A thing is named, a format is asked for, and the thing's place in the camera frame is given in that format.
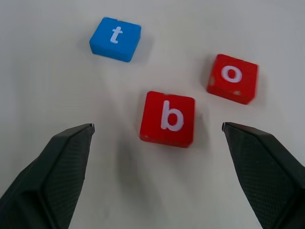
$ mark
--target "letter b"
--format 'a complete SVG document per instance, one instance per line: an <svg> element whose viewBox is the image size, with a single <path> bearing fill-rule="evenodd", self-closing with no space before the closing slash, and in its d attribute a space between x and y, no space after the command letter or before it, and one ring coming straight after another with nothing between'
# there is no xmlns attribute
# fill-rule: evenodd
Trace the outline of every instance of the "letter b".
<svg viewBox="0 0 305 229"><path fill-rule="evenodd" d="M170 125L168 123L168 116L170 114L175 114L177 116L177 122L175 125ZM161 128L165 130L168 128L171 131L179 131L183 126L183 114L178 109L170 109L170 101L165 100L163 103L163 110L162 110L162 118L161 118Z"/></svg>

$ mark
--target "red letter block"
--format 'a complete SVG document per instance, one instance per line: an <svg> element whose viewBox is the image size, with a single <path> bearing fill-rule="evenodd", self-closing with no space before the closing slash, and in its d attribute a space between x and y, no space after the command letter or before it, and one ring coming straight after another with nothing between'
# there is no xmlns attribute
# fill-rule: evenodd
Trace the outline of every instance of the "red letter block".
<svg viewBox="0 0 305 229"><path fill-rule="evenodd" d="M195 100L190 97L148 92L140 139L170 146L193 142Z"/></svg>
<svg viewBox="0 0 305 229"><path fill-rule="evenodd" d="M258 65L223 54L217 55L207 92L248 104L255 97Z"/></svg>

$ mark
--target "cube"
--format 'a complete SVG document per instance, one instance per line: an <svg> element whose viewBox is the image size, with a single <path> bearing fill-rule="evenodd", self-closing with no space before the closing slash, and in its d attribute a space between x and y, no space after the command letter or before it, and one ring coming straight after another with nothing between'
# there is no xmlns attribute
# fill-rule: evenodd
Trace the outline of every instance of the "cube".
<svg viewBox="0 0 305 229"><path fill-rule="evenodd" d="M193 142L195 100L174 94L147 93L140 139L177 147Z"/></svg>
<svg viewBox="0 0 305 229"><path fill-rule="evenodd" d="M94 54L130 62L140 36L140 25L103 18L89 43Z"/></svg>
<svg viewBox="0 0 305 229"><path fill-rule="evenodd" d="M207 92L241 104L255 97L258 65L227 55L216 57Z"/></svg>

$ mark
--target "letter o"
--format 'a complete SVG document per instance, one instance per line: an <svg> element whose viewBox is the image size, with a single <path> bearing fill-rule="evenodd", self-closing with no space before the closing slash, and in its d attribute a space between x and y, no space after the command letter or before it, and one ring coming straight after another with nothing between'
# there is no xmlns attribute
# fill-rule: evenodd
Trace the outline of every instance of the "letter o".
<svg viewBox="0 0 305 229"><path fill-rule="evenodd" d="M230 78L229 77L229 70L233 70L235 72L235 77L234 78ZM234 67L234 66L225 66L222 70L221 70L221 76L226 80L229 81L231 83L238 83L242 80L243 74L242 72Z"/></svg>

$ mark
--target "blue letter block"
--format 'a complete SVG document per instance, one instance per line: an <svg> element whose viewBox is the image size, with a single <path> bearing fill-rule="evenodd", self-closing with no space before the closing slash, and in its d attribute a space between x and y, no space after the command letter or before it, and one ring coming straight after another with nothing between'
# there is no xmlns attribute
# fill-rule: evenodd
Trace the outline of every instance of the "blue letter block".
<svg viewBox="0 0 305 229"><path fill-rule="evenodd" d="M94 54L129 62L140 36L140 25L103 18L89 43Z"/></svg>

